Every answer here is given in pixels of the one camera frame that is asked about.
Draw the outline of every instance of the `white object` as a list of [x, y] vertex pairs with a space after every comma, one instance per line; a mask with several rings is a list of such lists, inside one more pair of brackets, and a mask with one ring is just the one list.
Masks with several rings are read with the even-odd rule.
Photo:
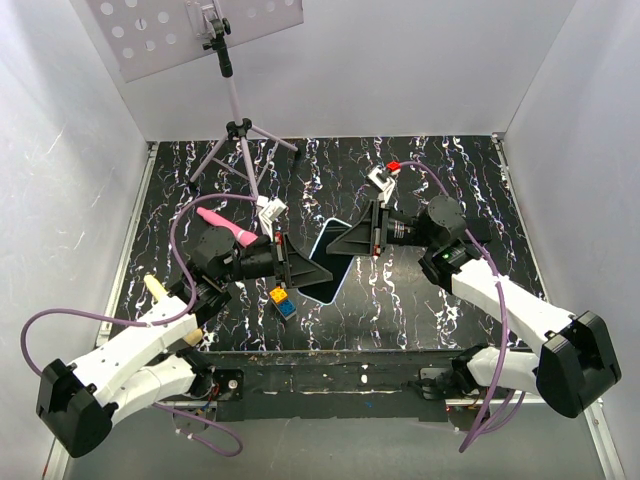
[[[473, 379], [481, 387], [491, 385], [498, 364], [500, 350], [488, 347], [480, 350], [467, 364]], [[512, 390], [522, 390], [538, 394], [536, 376], [533, 369], [538, 367], [540, 359], [533, 353], [507, 351], [499, 385]]]
[[111, 419], [113, 425], [164, 398], [184, 395], [195, 378], [191, 365], [175, 355], [153, 367], [141, 368], [111, 399], [118, 404]]
[[388, 177], [386, 180], [382, 179], [381, 175], [385, 172], [386, 170], [384, 168], [375, 167], [367, 174], [367, 179], [376, 188], [376, 190], [380, 192], [378, 194], [378, 200], [386, 204], [391, 199], [393, 190], [396, 188], [396, 181], [390, 173], [387, 173]]
[[[500, 321], [500, 301], [496, 278], [485, 260], [472, 260], [451, 277], [452, 293], [480, 307]], [[536, 356], [549, 339], [548, 332], [559, 332], [571, 323], [571, 312], [555, 307], [500, 276], [509, 315], [509, 329], [522, 338]]]
[[258, 197], [256, 205], [262, 233], [269, 235], [269, 238], [273, 241], [273, 222], [287, 209], [287, 204], [279, 198], [269, 200], [261, 195]]
[[[178, 297], [164, 297], [141, 321], [155, 322], [184, 310]], [[84, 384], [96, 386], [94, 397], [105, 406], [120, 387], [156, 355], [198, 328], [195, 315], [159, 327], [129, 327], [102, 347], [76, 359], [75, 376]]]
[[[194, 18], [202, 8], [212, 10], [211, 1], [190, 0], [87, 0], [93, 16], [111, 47], [125, 82], [215, 54], [205, 51], [205, 35], [197, 35]], [[231, 24], [227, 45], [233, 47], [303, 22], [302, 0], [220, 0], [224, 17]]]

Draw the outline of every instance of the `small yellow block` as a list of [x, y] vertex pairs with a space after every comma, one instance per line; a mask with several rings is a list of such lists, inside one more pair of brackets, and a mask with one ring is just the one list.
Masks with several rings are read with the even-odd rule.
[[289, 298], [289, 295], [287, 295], [287, 292], [280, 287], [277, 287], [271, 290], [269, 292], [269, 296], [271, 297], [271, 300], [273, 300], [273, 302], [276, 305], [280, 305], [287, 298]]

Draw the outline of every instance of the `pink object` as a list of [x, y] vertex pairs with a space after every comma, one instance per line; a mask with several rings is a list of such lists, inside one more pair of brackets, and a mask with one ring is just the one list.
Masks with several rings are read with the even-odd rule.
[[213, 225], [214, 227], [226, 227], [229, 230], [231, 230], [231, 232], [233, 232], [233, 236], [236, 237], [236, 240], [243, 247], [248, 247], [251, 243], [253, 243], [256, 240], [256, 238], [258, 238], [258, 236], [255, 233], [247, 232], [246, 230], [243, 230], [242, 228], [237, 226], [235, 223], [230, 222], [226, 218], [221, 217], [220, 215], [218, 215], [215, 212], [212, 212], [211, 210], [207, 210], [206, 208], [200, 207], [196, 211], [198, 212], [198, 215], [200, 215], [207, 223]]

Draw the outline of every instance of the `smartphone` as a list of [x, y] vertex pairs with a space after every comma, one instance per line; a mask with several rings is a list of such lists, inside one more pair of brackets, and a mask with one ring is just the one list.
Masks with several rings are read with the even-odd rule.
[[327, 245], [349, 228], [351, 225], [337, 218], [330, 218], [324, 223], [313, 250], [311, 250], [310, 258], [329, 270], [333, 274], [333, 280], [299, 288], [300, 295], [322, 305], [330, 305], [335, 301], [344, 279], [351, 269], [353, 255], [327, 255]]

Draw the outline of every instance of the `white enclosure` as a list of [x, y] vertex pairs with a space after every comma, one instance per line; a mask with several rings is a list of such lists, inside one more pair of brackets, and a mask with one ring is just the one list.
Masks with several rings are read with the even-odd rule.
[[[215, 56], [125, 84], [71, 1], [147, 140], [220, 138]], [[574, 3], [305, 0], [303, 25], [230, 50], [243, 116], [282, 137], [504, 131]]]
[[[0, 0], [0, 478], [42, 476], [53, 436], [20, 329], [54, 306], [104, 311], [146, 144], [67, 0]], [[46, 318], [38, 365], [91, 348], [97, 325]]]
[[622, 382], [605, 414], [640, 478], [640, 3], [579, 0], [509, 128], [506, 153], [551, 300], [607, 322]]
[[[551, 299], [610, 327], [625, 377], [605, 412], [627, 477], [640, 478], [640, 414], [628, 408], [640, 393], [640, 4], [303, 6], [303, 25], [231, 49], [244, 116], [285, 137], [508, 129], [511, 176]], [[215, 56], [125, 83], [86, 0], [0, 8], [0, 478], [39, 478], [52, 436], [35, 414], [22, 325], [54, 306], [104, 310], [145, 140], [219, 138], [231, 112]], [[70, 360], [96, 330], [48, 318], [30, 350], [41, 366]]]

